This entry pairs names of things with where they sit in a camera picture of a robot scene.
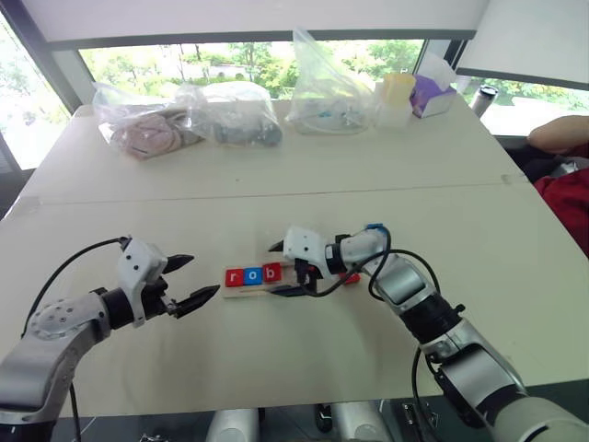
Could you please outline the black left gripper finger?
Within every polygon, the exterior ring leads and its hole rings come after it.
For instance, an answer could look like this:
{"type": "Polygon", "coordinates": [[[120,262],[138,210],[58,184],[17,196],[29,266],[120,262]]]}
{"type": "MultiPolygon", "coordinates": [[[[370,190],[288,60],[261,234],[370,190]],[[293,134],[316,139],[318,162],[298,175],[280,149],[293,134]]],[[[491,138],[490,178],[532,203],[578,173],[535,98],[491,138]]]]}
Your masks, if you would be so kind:
{"type": "Polygon", "coordinates": [[[189,254],[175,254],[167,257],[166,273],[173,273],[195,259],[189,254]]]}
{"type": "Polygon", "coordinates": [[[191,293],[188,298],[179,302],[176,306],[176,318],[180,319],[193,311],[203,307],[211,300],[220,289],[220,285],[209,285],[191,293]]]}

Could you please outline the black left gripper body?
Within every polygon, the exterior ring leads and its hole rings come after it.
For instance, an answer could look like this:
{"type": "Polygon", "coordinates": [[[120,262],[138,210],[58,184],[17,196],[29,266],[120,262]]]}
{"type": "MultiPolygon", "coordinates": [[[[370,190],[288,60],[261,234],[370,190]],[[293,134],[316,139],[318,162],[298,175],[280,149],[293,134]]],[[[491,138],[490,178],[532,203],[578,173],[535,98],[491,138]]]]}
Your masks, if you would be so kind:
{"type": "Polygon", "coordinates": [[[146,283],[141,292],[141,303],[144,309],[144,319],[168,314],[174,316],[177,303],[167,295],[168,283],[159,276],[155,281],[146,283]]]}

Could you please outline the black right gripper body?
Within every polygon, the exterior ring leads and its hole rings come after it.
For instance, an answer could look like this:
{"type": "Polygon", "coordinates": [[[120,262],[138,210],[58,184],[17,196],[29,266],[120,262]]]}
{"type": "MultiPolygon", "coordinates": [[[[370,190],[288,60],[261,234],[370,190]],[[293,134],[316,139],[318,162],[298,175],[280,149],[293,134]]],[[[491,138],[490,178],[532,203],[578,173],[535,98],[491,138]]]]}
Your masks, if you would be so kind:
{"type": "Polygon", "coordinates": [[[323,278],[321,271],[308,261],[294,260],[294,270],[298,287],[295,289],[297,296],[315,296],[318,292],[318,280],[323,278]]]}

